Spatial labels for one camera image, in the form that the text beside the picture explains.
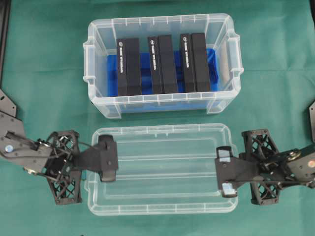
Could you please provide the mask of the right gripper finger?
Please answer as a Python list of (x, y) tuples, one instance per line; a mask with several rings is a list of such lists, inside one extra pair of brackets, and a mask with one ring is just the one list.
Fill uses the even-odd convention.
[(237, 187), (232, 182), (224, 182), (221, 184), (221, 195), (224, 198), (235, 198), (238, 196)]
[(232, 182), (236, 178), (236, 158), (231, 146), (216, 148), (215, 168), (218, 182)]

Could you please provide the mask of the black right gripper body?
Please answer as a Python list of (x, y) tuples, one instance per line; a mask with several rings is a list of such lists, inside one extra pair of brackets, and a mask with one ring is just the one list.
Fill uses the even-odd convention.
[(267, 129), (242, 132), (245, 151), (237, 167), (244, 170), (237, 174), (233, 186), (238, 188), (250, 184), (251, 203), (272, 205), (279, 202), (280, 191), (290, 180), (286, 166), (286, 154), (281, 154)]

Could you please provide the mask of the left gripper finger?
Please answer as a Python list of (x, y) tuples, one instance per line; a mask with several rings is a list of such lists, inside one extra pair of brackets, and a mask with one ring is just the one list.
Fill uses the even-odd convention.
[(114, 141), (112, 135), (100, 135), (98, 138), (100, 145), (100, 165), (102, 171), (117, 171), (118, 152), (117, 143)]
[(116, 170), (100, 171), (98, 174), (101, 182), (114, 182), (116, 180)]

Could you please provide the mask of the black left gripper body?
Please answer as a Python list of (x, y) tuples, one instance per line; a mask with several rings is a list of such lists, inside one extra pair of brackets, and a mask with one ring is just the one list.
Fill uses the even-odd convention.
[(55, 131), (46, 140), (38, 139), (37, 143), (51, 149), (40, 175), (47, 179), (55, 203), (81, 203), (81, 176), (87, 165), (79, 167), (75, 163), (83, 155), (79, 145), (87, 146), (88, 151), (96, 151), (98, 147), (79, 141), (79, 134), (74, 130)]

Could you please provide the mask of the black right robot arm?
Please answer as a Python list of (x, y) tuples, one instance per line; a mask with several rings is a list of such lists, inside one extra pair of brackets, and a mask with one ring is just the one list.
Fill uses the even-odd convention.
[(231, 146), (216, 148), (217, 186), (224, 198), (238, 196), (250, 184), (251, 203), (266, 206), (279, 202), (280, 192), (293, 186), (315, 187), (315, 146), (280, 152), (268, 129), (242, 132), (245, 151), (235, 157)]

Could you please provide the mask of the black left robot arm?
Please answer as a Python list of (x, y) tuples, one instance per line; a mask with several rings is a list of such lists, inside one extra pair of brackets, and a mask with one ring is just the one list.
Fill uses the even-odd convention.
[(21, 166), (31, 175), (47, 179), (57, 205), (76, 204), (81, 198), (81, 177), (85, 170), (97, 173), (100, 181), (114, 182), (119, 169), (117, 143), (111, 135), (80, 151), (74, 130), (54, 131), (46, 139), (26, 137), (24, 124), (16, 118), (16, 105), (0, 93), (0, 156)]

